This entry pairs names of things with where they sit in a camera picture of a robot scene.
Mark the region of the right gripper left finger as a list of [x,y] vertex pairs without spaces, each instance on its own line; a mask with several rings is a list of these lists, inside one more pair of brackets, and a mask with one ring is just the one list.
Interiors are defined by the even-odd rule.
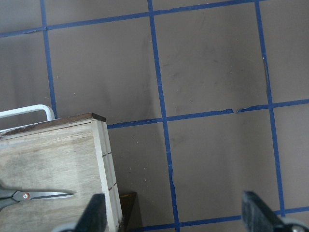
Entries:
[[107,226],[105,194],[94,194],[75,226],[76,232],[104,232]]

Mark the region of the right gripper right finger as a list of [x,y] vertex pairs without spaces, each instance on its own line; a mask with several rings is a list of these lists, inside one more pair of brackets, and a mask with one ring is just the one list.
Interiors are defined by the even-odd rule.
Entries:
[[242,195],[242,221],[247,232],[283,232],[284,223],[254,192]]

